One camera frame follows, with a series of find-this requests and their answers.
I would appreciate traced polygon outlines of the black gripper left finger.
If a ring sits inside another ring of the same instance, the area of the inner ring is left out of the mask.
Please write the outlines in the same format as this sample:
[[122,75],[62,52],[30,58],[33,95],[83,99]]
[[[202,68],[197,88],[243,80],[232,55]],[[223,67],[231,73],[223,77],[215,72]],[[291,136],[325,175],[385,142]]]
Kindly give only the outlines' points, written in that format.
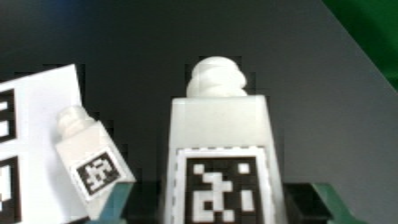
[[87,224],[126,224],[126,219],[122,218],[122,210],[131,189],[131,182],[120,182],[113,185],[104,207],[99,212],[99,217],[96,219],[90,219],[87,221]]

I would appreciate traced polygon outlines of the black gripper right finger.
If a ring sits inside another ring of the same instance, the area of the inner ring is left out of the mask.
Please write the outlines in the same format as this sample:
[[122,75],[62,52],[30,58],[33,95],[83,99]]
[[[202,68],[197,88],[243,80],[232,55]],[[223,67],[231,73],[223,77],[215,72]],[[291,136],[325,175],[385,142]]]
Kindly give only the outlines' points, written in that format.
[[325,183],[286,183],[289,224],[355,224],[355,217],[332,186]]

